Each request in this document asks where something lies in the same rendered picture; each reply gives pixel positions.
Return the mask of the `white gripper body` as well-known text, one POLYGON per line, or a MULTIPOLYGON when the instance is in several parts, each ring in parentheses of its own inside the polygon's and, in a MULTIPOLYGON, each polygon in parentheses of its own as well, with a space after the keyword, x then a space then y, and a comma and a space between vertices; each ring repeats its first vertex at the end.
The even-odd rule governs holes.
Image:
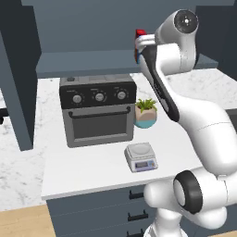
POLYGON ((142 52, 147 45, 154 45, 155 43, 154 34, 141 35, 135 40, 135 46, 139 52, 142 52))

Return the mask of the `red boxed food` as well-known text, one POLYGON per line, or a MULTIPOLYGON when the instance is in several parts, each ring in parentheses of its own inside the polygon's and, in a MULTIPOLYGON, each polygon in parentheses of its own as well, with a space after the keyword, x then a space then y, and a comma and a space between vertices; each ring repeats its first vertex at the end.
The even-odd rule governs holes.
MULTIPOLYGON (((146 31, 142 30, 142 29, 136 29, 134 39, 137 39, 142 35, 146 35, 146 31)), ((135 58, 135 62, 138 62, 138 49, 137 49, 137 46, 134 46, 134 58, 135 58)))

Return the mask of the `dark blue cabinet door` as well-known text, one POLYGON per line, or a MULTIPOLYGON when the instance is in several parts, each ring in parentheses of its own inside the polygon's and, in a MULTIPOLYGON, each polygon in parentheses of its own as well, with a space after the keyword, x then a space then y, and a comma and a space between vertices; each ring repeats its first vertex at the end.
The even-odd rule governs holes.
POLYGON ((0 90, 21 151, 33 148, 40 56, 33 7, 0 0, 0 90))
POLYGON ((218 63, 217 69, 237 81, 237 0, 227 5, 197 6, 196 46, 199 55, 218 63))

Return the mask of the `grey digital scale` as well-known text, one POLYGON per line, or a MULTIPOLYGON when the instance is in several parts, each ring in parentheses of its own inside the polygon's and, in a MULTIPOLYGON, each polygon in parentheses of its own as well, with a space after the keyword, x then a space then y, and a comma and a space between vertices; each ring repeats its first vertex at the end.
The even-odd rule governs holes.
POLYGON ((156 155, 150 143, 129 144, 124 155, 131 172, 157 169, 156 155))

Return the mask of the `grey toaster oven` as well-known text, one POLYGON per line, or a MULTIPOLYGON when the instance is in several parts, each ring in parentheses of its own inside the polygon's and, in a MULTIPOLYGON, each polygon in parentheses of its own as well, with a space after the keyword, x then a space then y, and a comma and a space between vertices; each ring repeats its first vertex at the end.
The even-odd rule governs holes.
POLYGON ((127 104, 134 104, 135 107, 136 90, 136 83, 128 74, 68 77, 60 80, 59 98, 62 110, 127 104), (118 99, 119 92, 125 92, 126 97, 118 99), (99 93, 104 95, 101 102, 95 100, 95 95, 99 93), (81 96, 79 104, 72 100, 76 94, 81 96))

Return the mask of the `green plant in pot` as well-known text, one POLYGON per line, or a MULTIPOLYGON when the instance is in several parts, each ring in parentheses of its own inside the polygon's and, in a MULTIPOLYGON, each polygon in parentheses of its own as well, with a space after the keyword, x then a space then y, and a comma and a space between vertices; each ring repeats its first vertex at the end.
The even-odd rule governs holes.
POLYGON ((157 108, 156 101, 150 99, 139 99, 135 103, 135 119, 134 124, 141 129, 148 129, 156 123, 157 108))

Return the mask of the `toaster oven glass door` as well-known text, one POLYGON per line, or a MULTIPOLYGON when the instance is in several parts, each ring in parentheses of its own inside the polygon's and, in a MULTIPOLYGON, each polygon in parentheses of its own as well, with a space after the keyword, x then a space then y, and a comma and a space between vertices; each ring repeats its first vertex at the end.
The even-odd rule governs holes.
POLYGON ((134 104, 118 106, 93 106, 85 108, 63 109, 63 120, 68 147, 80 147, 104 143, 126 142, 133 139, 134 104), (131 112, 125 115, 70 118, 75 116, 124 111, 127 106, 131 112))

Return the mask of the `dark blue drawer front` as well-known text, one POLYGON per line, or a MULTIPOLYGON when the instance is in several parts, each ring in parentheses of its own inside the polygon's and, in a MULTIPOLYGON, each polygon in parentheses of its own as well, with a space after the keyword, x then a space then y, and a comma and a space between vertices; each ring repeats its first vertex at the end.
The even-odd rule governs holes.
POLYGON ((155 216, 155 210, 145 202, 101 207, 76 213, 51 216, 56 237, 93 237, 96 231, 114 228, 117 226, 148 227, 155 216), (132 216, 143 213, 148 218, 128 221, 128 213, 132 216))
POLYGON ((103 229, 100 231, 96 231, 93 234, 93 237, 126 237, 127 236, 127 231, 130 234, 139 232, 140 229, 143 229, 143 232, 145 232, 146 227, 142 226, 117 226, 114 228, 108 228, 108 229, 103 229))
POLYGON ((143 193, 144 186, 132 186, 121 189, 73 195, 69 197, 47 200, 47 206, 51 216, 76 213, 85 210, 92 210, 101 207, 128 204, 139 199, 129 199, 130 190, 133 193, 143 193))

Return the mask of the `dark blue wall cabinet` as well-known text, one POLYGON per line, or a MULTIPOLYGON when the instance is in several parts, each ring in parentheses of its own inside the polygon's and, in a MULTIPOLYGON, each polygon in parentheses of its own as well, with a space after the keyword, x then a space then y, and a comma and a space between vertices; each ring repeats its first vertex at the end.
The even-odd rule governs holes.
POLYGON ((127 73, 134 32, 155 29, 177 9, 215 6, 218 0, 21 0, 36 18, 40 78, 127 73))

